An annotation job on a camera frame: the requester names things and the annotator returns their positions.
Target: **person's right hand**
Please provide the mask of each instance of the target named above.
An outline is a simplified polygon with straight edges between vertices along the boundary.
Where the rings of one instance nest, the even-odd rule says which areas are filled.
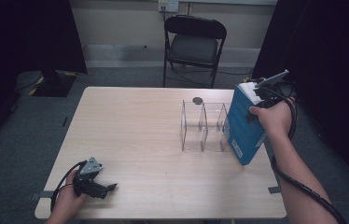
[[[249,111],[258,116],[259,123],[261,123],[268,136],[288,134],[291,126],[291,110],[286,102],[281,101],[270,108],[250,106]]]

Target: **table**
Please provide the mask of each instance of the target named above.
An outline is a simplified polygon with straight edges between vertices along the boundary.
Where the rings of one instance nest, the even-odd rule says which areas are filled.
[[[89,87],[77,107],[49,175],[53,190],[67,170],[95,157],[101,185],[118,183],[102,199],[89,198],[81,219],[284,217],[264,146],[243,167],[232,151],[181,150],[183,100],[231,101],[232,90]],[[49,217],[50,199],[35,215]]]

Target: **hand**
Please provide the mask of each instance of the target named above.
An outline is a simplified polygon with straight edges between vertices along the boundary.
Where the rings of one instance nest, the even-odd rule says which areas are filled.
[[[76,196],[73,188],[73,177],[77,170],[72,171],[66,178],[65,186],[59,192],[58,198],[55,203],[55,207],[49,217],[47,223],[65,223],[67,220],[72,218],[81,209],[82,204],[87,201],[88,195],[81,194],[79,197]]]
[[[294,99],[289,99],[294,106]],[[249,111],[258,116],[259,123],[267,131],[268,136],[288,134],[291,126],[291,110],[286,102],[281,101],[270,108],[250,106]]]

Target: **chair seat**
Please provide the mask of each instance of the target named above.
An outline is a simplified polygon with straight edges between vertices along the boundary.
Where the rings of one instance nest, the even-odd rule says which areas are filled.
[[[168,59],[214,64],[218,43],[215,39],[176,35],[168,53]]]

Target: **black folding chair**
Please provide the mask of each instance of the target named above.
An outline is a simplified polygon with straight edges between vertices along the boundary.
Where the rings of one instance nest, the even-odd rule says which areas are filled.
[[[166,64],[173,63],[211,68],[213,88],[216,79],[218,62],[227,37],[227,29],[219,21],[207,20],[185,15],[168,18],[165,29],[165,58],[163,65],[163,83],[165,87]],[[175,34],[172,43],[169,33]]]

